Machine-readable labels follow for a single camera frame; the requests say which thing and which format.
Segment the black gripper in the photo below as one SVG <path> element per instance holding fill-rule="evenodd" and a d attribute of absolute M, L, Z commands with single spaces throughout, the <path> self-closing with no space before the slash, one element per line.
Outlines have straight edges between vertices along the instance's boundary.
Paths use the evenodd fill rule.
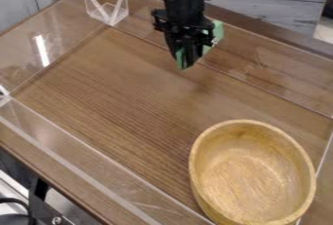
<path fill-rule="evenodd" d="M 203 53 L 198 35 L 202 29 L 213 29 L 205 17 L 205 0 L 165 0 L 165 7 L 154 9 L 154 27 L 166 36 L 166 44 L 174 57 L 182 57 L 182 68 L 194 65 Z"/>

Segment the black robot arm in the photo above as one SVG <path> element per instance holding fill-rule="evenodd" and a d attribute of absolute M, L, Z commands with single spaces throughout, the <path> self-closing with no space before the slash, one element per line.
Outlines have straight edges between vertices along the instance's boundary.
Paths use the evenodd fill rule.
<path fill-rule="evenodd" d="M 154 27 L 162 31 L 173 58 L 181 69 L 191 67 L 214 45 L 214 22 L 205 16 L 207 0 L 163 0 L 154 9 Z"/>

